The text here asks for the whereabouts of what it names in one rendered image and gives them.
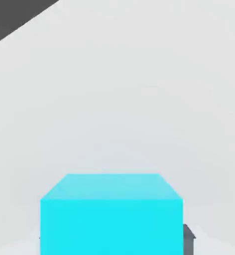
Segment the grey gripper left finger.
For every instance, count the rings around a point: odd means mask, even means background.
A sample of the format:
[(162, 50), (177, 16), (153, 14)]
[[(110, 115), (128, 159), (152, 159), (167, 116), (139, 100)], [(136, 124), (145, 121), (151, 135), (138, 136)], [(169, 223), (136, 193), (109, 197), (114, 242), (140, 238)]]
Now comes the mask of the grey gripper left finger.
[(38, 231), (34, 231), (30, 235), (29, 255), (40, 255), (40, 235)]

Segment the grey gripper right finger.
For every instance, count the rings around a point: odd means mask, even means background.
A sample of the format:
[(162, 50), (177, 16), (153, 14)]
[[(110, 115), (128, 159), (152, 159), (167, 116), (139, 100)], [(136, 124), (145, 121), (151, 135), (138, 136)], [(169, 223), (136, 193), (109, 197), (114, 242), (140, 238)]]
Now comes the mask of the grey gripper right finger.
[(209, 238), (200, 227), (183, 224), (183, 255), (208, 255)]

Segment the small cyan cube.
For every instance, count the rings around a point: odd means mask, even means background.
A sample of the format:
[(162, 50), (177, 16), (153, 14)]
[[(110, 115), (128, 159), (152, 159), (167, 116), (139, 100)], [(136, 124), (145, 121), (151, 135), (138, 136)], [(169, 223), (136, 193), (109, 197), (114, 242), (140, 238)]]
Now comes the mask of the small cyan cube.
[(159, 174), (67, 174), (40, 201), (40, 255), (183, 255), (183, 199)]

